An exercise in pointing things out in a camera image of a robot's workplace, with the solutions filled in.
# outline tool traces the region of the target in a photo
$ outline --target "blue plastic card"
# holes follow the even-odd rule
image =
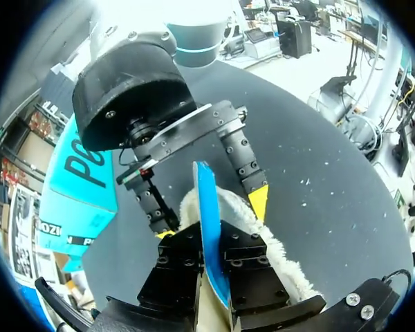
[[[221,221],[219,202],[216,195],[215,175],[204,162],[194,162],[194,184],[199,199],[201,239],[207,278],[225,308],[230,295],[228,278],[221,268],[219,250]]]

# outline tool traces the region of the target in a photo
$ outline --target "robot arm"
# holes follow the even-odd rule
[[[152,167],[215,132],[261,218],[252,194],[268,184],[243,133],[246,109],[228,101],[197,107],[174,64],[176,40],[166,26],[99,24],[91,33],[92,61],[73,93],[77,128],[90,151],[133,149],[138,161],[117,182],[134,190],[150,228],[161,234],[159,257],[138,294],[140,305],[108,297],[93,324],[65,310],[44,280],[36,287],[78,331],[195,331],[204,269],[200,224],[174,233],[178,218],[153,185]],[[398,300],[387,282],[370,279],[323,313],[320,296],[292,305],[264,241],[227,221],[221,224],[220,253],[230,283],[231,331],[377,331]]]

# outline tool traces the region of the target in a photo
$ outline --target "white floor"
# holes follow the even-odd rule
[[[273,57],[259,64],[255,64],[246,70],[261,77],[265,80],[280,86],[284,90],[295,95],[303,102],[307,102],[309,96],[317,93],[320,87],[329,79],[335,76],[346,75],[347,64],[349,62],[351,43],[344,38],[335,37],[335,41],[325,36],[312,33],[312,44],[320,49],[317,52],[313,48],[313,52],[304,55],[299,59],[284,57]],[[357,67],[355,75],[357,79],[353,81],[352,87],[354,91],[360,93],[371,67],[367,63],[368,56],[364,56],[361,50],[358,53]],[[228,61],[229,64],[243,68],[252,62],[248,58],[237,57]],[[377,68],[382,68],[383,60],[378,60]],[[366,109],[374,96],[376,88],[380,82],[382,71],[374,71],[372,79],[366,90],[365,95],[360,101],[360,107]],[[415,162],[410,163],[405,170],[402,178],[397,177],[394,161],[391,159],[391,149],[397,144],[399,136],[397,133],[389,134],[385,137],[382,153],[375,162],[375,170],[385,182],[392,197],[395,196],[397,190],[402,194],[406,204],[415,204]],[[410,154],[415,154],[415,147],[410,144]],[[415,219],[409,218],[407,208],[400,211],[404,219],[405,227],[409,233],[409,240],[412,250],[415,249],[415,230],[411,232],[412,226],[415,226]]]

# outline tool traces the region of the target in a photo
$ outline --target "cable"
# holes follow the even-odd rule
[[[384,120],[386,119],[387,115],[389,114],[389,112],[392,108],[392,105],[394,104],[394,101],[396,100],[396,98],[398,97],[398,94],[401,92],[401,89],[403,88],[404,82],[406,81],[406,76],[407,76],[406,73],[409,70],[409,66],[410,66],[411,62],[412,62],[411,58],[409,58],[409,61],[406,63],[406,67],[404,68],[403,75],[401,76],[401,80],[398,83],[398,88],[396,89],[395,94],[394,94],[394,96],[393,96],[393,98],[392,98],[392,100],[389,104],[389,107],[387,107],[387,111],[385,113],[385,116],[384,116],[384,118],[382,119],[382,121],[380,123],[380,127],[382,127],[382,128],[385,128],[384,127]]]
[[[395,277],[397,275],[405,275],[407,277],[407,290],[406,290],[406,294],[405,294],[405,295],[407,295],[410,291],[411,286],[412,286],[412,276],[411,276],[411,274],[408,270],[405,270],[405,269],[397,270],[397,271],[391,273],[390,275],[384,276],[381,279],[381,281],[382,282],[388,282],[390,280],[390,278]]]
[[[348,121],[350,121],[350,118],[352,117],[363,119],[369,125],[373,132],[373,144],[371,145],[371,147],[368,150],[363,150],[363,147],[369,146],[371,144],[371,142],[367,142],[363,146],[359,147],[359,149],[362,150],[364,154],[370,154],[371,152],[380,149],[382,145],[382,135],[380,128],[376,124],[374,124],[370,118],[362,114],[353,113],[350,116],[348,116]]]
[[[57,328],[55,329],[55,332],[60,332],[62,330],[62,327],[65,325],[66,325],[65,322],[61,322],[60,324],[58,324]]]
[[[353,103],[350,111],[348,113],[353,113],[353,111],[355,111],[355,108],[357,107],[357,104],[361,101],[361,98],[363,97],[363,95],[365,94],[366,90],[367,90],[367,86],[369,85],[369,82],[375,72],[375,66],[376,66],[376,62],[378,61],[378,58],[380,56],[380,45],[381,45],[381,36],[382,36],[382,17],[380,17],[380,20],[378,22],[378,36],[377,36],[377,42],[376,42],[376,52],[375,52],[375,59],[373,61],[372,64],[372,68],[371,68],[371,72],[369,74],[369,77],[367,78],[367,82],[365,84],[365,86],[363,87],[363,89],[361,90],[360,95],[358,96],[357,100]]]
[[[367,64],[369,65],[369,67],[372,67],[372,64],[370,63],[370,61],[372,61],[374,59],[374,57],[370,57],[370,54],[369,54],[369,59],[367,59],[367,52],[365,52],[364,49],[362,50],[362,54],[364,55],[364,57],[365,57],[365,59],[367,61]],[[375,70],[376,71],[382,71],[383,68],[376,68],[375,67]]]
[[[385,124],[385,126],[383,127],[383,131],[385,131],[386,130],[386,128],[387,128],[387,126],[389,125],[389,123],[391,122],[391,120],[392,120],[392,118],[393,118],[393,116],[395,115],[395,112],[396,112],[396,110],[397,110],[397,108],[404,102],[404,101],[406,101],[406,98],[407,98],[407,96],[409,96],[412,92],[414,92],[414,89],[415,89],[415,84],[414,84],[414,81],[410,81],[411,83],[412,83],[412,87],[410,88],[410,90],[405,94],[405,96],[404,96],[404,98],[402,99],[402,100],[400,100],[400,102],[398,102],[396,105],[395,105],[395,109],[394,109],[394,111],[392,112],[392,114],[390,115],[390,118],[389,118],[389,120],[387,121],[387,124]]]
[[[120,154],[118,155],[118,164],[120,165],[120,166],[131,166],[132,164],[134,164],[137,160],[136,160],[136,158],[134,157],[134,160],[133,161],[130,161],[129,163],[122,163],[122,155],[123,155],[123,153],[125,152],[125,148],[123,147],[123,149],[122,149],[122,151],[120,151]]]
[[[230,17],[230,23],[233,24],[231,24],[229,35],[226,37],[226,39],[224,39],[223,43],[221,43],[220,50],[223,50],[234,36],[235,26],[237,25],[237,20],[235,19],[235,12],[232,12],[232,16]]]

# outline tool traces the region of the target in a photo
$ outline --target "desk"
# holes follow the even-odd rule
[[[197,102],[247,106],[244,131],[269,182],[266,223],[328,305],[366,279],[412,270],[409,240],[387,188],[331,123],[285,90],[223,62],[181,73]],[[221,187],[243,194],[220,146],[206,136],[154,168],[154,183],[176,212],[193,187],[193,160],[206,160]],[[125,170],[118,154],[115,175]],[[83,256],[98,308],[106,295],[136,304],[158,256],[158,239],[133,192],[116,191],[118,215]],[[402,293],[405,278],[393,286]]]
[[[358,33],[355,33],[353,31],[347,31],[347,30],[339,30],[339,33],[341,33],[342,35],[348,37],[351,39],[352,41],[352,49],[351,49],[351,59],[349,60],[349,65],[347,66],[347,72],[346,75],[349,75],[350,73],[352,73],[351,75],[353,75],[353,71],[355,70],[356,67],[356,57],[358,55],[358,48],[360,46],[363,46],[369,50],[372,53],[376,52],[376,45],[374,45],[373,43],[371,43],[369,40],[364,39],[364,43],[363,43],[363,39],[362,36],[360,36]],[[355,53],[355,59],[354,59],[354,63],[352,64],[352,56],[353,56],[353,50],[356,50]],[[400,73],[403,73],[403,68],[400,67]],[[406,79],[410,84],[414,85],[414,90],[415,90],[415,77],[412,74],[406,74]]]

